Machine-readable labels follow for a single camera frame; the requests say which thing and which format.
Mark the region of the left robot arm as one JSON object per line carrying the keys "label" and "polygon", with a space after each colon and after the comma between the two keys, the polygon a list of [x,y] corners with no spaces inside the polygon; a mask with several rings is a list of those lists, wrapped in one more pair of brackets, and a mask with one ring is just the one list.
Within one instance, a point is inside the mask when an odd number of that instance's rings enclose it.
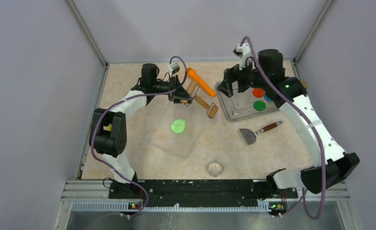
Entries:
{"label": "left robot arm", "polygon": [[168,81],[158,79],[159,68],[153,63],[143,64],[141,77],[129,93],[119,102],[108,108],[97,108],[93,113],[89,145],[92,156],[97,154],[104,158],[103,164],[114,172],[114,179],[120,186],[120,192],[127,198],[138,193],[135,170],[132,169],[124,152],[127,144],[127,120],[139,109],[147,106],[155,96],[165,95],[175,104],[190,104],[190,93],[182,87],[176,72],[178,64],[170,66],[171,77]]}

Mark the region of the clear plastic tray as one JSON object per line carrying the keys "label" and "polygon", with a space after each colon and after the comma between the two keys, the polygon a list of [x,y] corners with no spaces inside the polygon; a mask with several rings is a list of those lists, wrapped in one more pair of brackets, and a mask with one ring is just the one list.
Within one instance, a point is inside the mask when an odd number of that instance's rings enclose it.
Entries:
{"label": "clear plastic tray", "polygon": [[204,127],[206,112],[198,103],[171,104],[153,131],[150,144],[165,154],[185,160],[189,158]]}

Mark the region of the green dough lump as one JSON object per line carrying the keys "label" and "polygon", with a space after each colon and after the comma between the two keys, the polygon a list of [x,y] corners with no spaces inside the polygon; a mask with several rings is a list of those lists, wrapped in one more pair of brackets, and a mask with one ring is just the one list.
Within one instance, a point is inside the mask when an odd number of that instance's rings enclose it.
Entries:
{"label": "green dough lump", "polygon": [[174,133],[181,134],[186,129],[186,121],[184,119],[177,119],[171,124],[170,128]]}

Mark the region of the wooden double-ended roller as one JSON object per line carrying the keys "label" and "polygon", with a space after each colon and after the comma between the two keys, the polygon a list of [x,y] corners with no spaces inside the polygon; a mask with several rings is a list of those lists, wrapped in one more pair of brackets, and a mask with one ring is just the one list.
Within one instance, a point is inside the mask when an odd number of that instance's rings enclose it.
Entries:
{"label": "wooden double-ended roller", "polygon": [[205,100],[203,100],[200,96],[197,95],[197,91],[199,88],[199,84],[195,81],[191,81],[187,88],[183,88],[185,92],[189,95],[186,99],[180,100],[182,104],[185,106],[189,106],[193,101],[197,102],[200,106],[207,110],[206,116],[210,119],[214,119],[216,116],[219,107],[215,103],[208,104]]}

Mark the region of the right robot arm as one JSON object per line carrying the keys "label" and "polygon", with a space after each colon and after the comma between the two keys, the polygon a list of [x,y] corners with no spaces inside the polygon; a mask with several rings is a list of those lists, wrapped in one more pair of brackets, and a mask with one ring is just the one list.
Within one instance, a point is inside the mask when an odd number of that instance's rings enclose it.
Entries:
{"label": "right robot arm", "polygon": [[344,181],[360,163],[356,153],[347,153],[328,132],[316,114],[306,88],[299,79],[287,77],[283,55],[277,49],[258,52],[260,68],[253,66],[253,55],[247,44],[234,53],[240,62],[223,73],[217,90],[231,98],[235,92],[249,88],[263,89],[267,97],[288,118],[310,155],[312,166],[304,169],[280,169],[267,176],[266,192],[279,197],[286,188],[305,188],[319,194]]}

